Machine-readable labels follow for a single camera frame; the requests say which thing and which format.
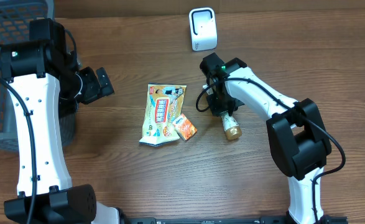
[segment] wooden surface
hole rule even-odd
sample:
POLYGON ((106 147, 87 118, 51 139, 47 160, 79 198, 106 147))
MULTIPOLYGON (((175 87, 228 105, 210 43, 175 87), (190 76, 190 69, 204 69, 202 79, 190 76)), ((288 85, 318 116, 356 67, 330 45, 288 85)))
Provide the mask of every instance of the wooden surface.
MULTIPOLYGON (((365 10, 216 19, 215 52, 224 61, 238 57, 281 93, 317 103, 347 156, 342 171, 322 178, 322 207, 365 223, 365 10)), ((59 21, 75 36, 83 63, 105 67, 116 90, 80 106, 75 140, 64 149, 74 185, 90 183, 98 200, 130 217, 245 218, 287 211, 287 178, 270 156, 265 122, 240 108, 235 117, 243 136, 228 142, 219 118, 196 111, 205 82, 199 64, 212 51, 192 52, 186 16, 59 21), (149 82, 187 85, 182 111, 198 128, 191 140, 158 148, 138 144, 149 82)), ((340 160, 334 147, 326 169, 340 160)), ((17 154, 0 151, 0 223, 7 223, 3 201, 16 197, 18 166, 17 154)))
POLYGON ((215 13, 365 9, 365 0, 54 0, 61 18, 185 15, 198 7, 215 13))

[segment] cable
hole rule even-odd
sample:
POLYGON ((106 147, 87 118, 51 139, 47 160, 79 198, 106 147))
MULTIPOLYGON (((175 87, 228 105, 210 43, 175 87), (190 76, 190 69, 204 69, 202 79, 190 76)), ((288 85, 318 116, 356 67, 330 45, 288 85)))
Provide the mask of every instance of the cable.
MULTIPOLYGON (((264 91, 269 97, 271 97, 276 103, 278 103, 280 106, 283 106, 285 109, 287 110, 291 110, 294 111, 294 113, 296 113, 295 110, 293 110, 291 107, 287 106, 286 104, 284 104, 280 99, 276 98, 276 96, 274 96, 269 90, 267 90, 265 87, 263 87, 261 84, 259 84, 258 82, 255 82, 253 80, 251 80, 250 78, 225 78, 224 80, 215 82, 211 85, 209 85, 207 88, 205 88, 198 96, 197 100, 196 100, 196 109, 199 112, 204 112, 206 110, 208 110, 210 108, 211 105, 209 105, 207 108, 201 110, 199 109, 198 105, 199 105, 199 100, 200 98, 207 92, 207 90, 209 90, 210 88, 212 88, 215 85, 219 85, 222 84, 226 81, 244 81, 244 82, 248 82, 248 83, 252 83, 255 86, 257 86, 258 88, 260 88, 262 91, 264 91)), ((320 178, 323 177, 324 175, 328 175, 328 174, 332 174, 335 173, 339 170, 341 170, 344 166, 345 166, 345 162, 346 162, 346 157, 345 157, 345 153, 343 148, 341 147, 341 145, 338 143, 338 141, 329 133, 327 133, 323 128, 319 127, 317 124, 315 124, 313 121, 309 120, 307 117, 305 117, 303 114, 301 113, 297 113, 300 115, 300 117, 307 123, 309 123, 310 125, 312 125, 313 127, 317 128, 319 131, 321 131, 324 135, 327 136, 328 139, 330 139, 330 141, 337 147, 337 149, 339 150, 340 154, 341 154, 341 164, 329 171, 325 171, 322 172, 321 174, 318 174, 315 176, 315 178, 313 178, 312 180, 312 206, 313 206, 313 214, 315 216, 315 223, 319 224, 319 219, 318 219, 318 212, 316 210, 316 201, 315 201, 315 186, 316 186, 316 181, 320 178)))
POLYGON ((67 29, 65 29, 65 32, 69 35, 70 39, 73 42, 73 48, 74 48, 75 54, 73 56, 73 62, 72 62, 72 64, 69 65, 69 68, 74 68, 75 66, 77 66, 77 45, 76 45, 75 39, 73 38, 72 33, 67 29))
MULTIPOLYGON (((25 102, 19 96, 19 94, 13 89, 12 86, 10 86, 6 81, 4 81, 2 78, 0 78, 0 84, 6 87, 18 100, 19 104, 21 105, 24 114, 30 114, 29 110, 26 107, 25 102)), ((35 142, 34 142, 34 133, 33 133, 33 125, 32 120, 30 116, 25 116, 27 121, 27 129, 29 130, 29 136, 30 136, 30 153, 32 156, 32 200, 30 202, 30 209, 29 214, 27 215, 27 224, 30 224, 33 217, 33 210, 34 210, 34 204, 35 204, 35 198, 37 194, 37 164, 36 164, 36 157, 35 157, 35 142)))

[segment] black and white robotic arm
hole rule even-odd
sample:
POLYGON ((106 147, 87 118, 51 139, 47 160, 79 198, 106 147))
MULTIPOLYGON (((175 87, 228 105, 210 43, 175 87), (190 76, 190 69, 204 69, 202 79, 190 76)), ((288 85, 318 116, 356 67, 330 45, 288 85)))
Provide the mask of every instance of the black and white robotic arm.
MULTIPOLYGON (((3 45, 0 53, 1 78, 6 81, 3 85, 10 85, 20 96, 11 94, 19 141, 18 198, 4 202, 6 216, 17 223, 26 223, 32 212, 32 223, 124 224, 120 210, 96 201, 92 186, 72 185, 60 137, 60 118, 75 113, 79 103, 88 104, 114 93, 106 72, 101 68, 95 75, 90 67, 79 70, 75 51, 71 54, 66 51, 65 29, 50 19, 30 22, 29 35, 30 41, 3 45), (35 150, 30 146, 27 117, 31 119, 35 150), (36 198, 35 205, 31 203, 33 198, 36 198)), ((289 223, 311 224, 315 223, 315 214, 323 217, 320 179, 316 185, 312 183, 323 172, 331 145, 323 132, 301 118, 304 116, 325 128, 314 102, 309 99, 298 102, 280 94, 258 79, 238 58, 224 63, 211 54, 203 59, 200 68, 206 75, 208 89, 213 91, 207 96, 207 109, 213 115, 232 115, 246 104, 266 121, 272 157, 289 180, 289 223), (294 136, 291 129, 296 126, 305 129, 294 136), (315 210, 312 187, 316 193, 315 210)), ((168 224, 168 221, 156 223, 168 224)))

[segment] red label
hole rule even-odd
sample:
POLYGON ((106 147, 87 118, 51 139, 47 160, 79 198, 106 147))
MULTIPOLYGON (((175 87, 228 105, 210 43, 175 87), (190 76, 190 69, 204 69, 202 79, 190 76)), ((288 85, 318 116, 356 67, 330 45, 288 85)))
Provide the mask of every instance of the red label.
POLYGON ((155 109, 155 122, 164 123, 167 119, 167 109, 169 108, 169 99, 158 99, 155 109))

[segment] orange packet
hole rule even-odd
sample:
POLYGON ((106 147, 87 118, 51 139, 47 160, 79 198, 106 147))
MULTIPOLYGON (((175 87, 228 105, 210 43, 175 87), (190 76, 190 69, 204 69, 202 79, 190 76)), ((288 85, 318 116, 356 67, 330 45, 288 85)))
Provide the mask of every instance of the orange packet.
POLYGON ((190 139, 197 132, 197 129, 184 114, 178 116, 172 124, 184 140, 190 139))

